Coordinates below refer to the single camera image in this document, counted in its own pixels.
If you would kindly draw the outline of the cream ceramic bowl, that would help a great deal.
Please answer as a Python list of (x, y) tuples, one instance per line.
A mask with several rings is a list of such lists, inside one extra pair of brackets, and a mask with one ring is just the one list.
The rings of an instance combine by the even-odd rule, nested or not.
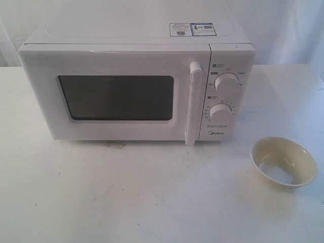
[(259, 175), (285, 190), (307, 186), (318, 174), (311, 153), (287, 138), (261, 138), (252, 146), (250, 155)]

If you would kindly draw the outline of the white microwave oven body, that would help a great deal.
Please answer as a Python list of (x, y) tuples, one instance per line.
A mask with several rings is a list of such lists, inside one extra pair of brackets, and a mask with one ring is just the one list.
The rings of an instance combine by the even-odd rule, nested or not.
[[(212, 23), (217, 36), (170, 36), (170, 23)], [(211, 58), (196, 141), (232, 137), (255, 56), (252, 43), (221, 1), (71, 1), (25, 44), (209, 45)], [(215, 89), (215, 79), (224, 73), (238, 77), (236, 91)], [(231, 108), (230, 120), (211, 120), (210, 109), (217, 104)]]

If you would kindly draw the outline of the lower white control knob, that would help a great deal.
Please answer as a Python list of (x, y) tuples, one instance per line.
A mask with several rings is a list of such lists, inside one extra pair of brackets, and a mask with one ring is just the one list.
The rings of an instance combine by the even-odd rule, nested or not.
[(231, 108), (227, 104), (217, 104), (210, 109), (209, 113), (214, 122), (226, 122), (232, 116)]

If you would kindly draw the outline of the white control knob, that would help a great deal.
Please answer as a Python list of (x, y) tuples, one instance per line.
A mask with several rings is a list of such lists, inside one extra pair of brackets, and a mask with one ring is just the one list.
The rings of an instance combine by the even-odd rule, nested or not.
[(239, 80), (233, 73), (224, 73), (215, 79), (214, 85), (218, 92), (234, 92), (239, 88)]
[(210, 109), (209, 113), (214, 122), (226, 122), (232, 116), (231, 108), (227, 104), (217, 104)]

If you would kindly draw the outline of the upper white control knob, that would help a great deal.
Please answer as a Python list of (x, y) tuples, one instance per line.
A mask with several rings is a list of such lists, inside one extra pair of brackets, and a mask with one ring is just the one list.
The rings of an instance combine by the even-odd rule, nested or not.
[(218, 92), (234, 92), (239, 88), (239, 80), (233, 73), (224, 73), (215, 79), (214, 85)]

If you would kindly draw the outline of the right blue warning sticker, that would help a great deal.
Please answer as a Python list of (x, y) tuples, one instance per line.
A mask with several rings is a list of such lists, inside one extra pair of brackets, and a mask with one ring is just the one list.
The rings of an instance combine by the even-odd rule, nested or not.
[(212, 23), (190, 23), (193, 36), (217, 36)]

